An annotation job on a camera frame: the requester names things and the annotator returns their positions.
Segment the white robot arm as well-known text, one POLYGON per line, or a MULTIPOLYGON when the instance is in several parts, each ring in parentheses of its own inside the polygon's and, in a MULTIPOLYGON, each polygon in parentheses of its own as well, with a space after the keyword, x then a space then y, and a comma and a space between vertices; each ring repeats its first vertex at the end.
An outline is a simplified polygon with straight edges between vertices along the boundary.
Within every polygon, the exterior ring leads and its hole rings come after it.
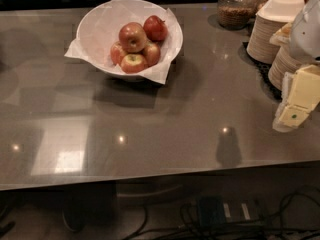
POLYGON ((290 132, 302 125, 320 103, 320 0, 309 0, 293 21, 289 55, 301 63, 295 73, 285 73, 282 102, 273 128, 290 132))

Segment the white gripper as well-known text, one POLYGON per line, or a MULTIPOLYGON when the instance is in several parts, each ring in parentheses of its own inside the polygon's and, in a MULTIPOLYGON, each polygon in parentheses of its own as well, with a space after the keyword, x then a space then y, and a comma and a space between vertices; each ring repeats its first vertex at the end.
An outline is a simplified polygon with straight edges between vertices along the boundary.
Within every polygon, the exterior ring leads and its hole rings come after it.
POLYGON ((320 68, 308 65, 294 75, 286 72, 282 81, 282 100, 287 98, 290 105, 281 103, 278 106, 272 124, 274 130, 283 133, 298 129, 320 102, 320 68))

